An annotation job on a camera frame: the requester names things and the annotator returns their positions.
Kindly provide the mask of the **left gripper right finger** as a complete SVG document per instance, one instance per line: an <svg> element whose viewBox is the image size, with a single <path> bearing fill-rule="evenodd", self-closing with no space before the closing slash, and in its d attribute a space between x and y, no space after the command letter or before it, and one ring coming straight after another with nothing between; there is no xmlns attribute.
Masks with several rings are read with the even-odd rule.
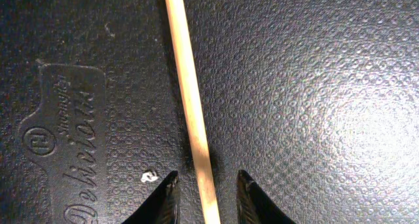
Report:
<svg viewBox="0 0 419 224"><path fill-rule="evenodd" d="M238 171L236 203L240 224L295 224L245 170Z"/></svg>

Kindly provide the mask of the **wooden chopstick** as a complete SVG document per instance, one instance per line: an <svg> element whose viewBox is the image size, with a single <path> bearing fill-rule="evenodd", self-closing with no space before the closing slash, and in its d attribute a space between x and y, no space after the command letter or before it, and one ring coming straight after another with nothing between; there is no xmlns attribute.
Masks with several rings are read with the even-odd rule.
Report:
<svg viewBox="0 0 419 224"><path fill-rule="evenodd" d="M183 0L165 0L204 221L220 224L200 93Z"/></svg>

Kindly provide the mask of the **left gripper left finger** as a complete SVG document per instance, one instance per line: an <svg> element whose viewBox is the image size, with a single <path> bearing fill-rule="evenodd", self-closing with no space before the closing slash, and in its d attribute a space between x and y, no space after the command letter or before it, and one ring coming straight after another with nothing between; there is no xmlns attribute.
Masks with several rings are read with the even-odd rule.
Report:
<svg viewBox="0 0 419 224"><path fill-rule="evenodd" d="M178 171L174 170L122 224L178 224L180 218L178 183Z"/></svg>

